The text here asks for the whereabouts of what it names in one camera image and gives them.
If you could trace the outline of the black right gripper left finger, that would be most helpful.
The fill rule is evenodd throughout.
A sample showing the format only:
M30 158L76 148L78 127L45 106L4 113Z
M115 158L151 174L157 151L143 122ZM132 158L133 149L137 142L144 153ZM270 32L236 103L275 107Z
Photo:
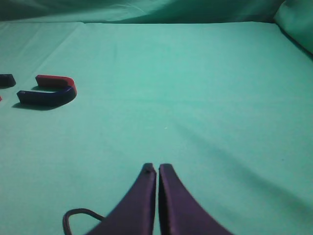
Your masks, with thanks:
M145 163L132 187L89 235L151 235L156 208L157 173Z

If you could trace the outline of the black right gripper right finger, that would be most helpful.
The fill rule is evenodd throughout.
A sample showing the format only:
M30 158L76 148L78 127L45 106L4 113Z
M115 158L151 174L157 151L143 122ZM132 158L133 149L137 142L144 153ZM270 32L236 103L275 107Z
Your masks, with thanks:
M158 215L162 235L230 235L189 193L171 164L159 167Z

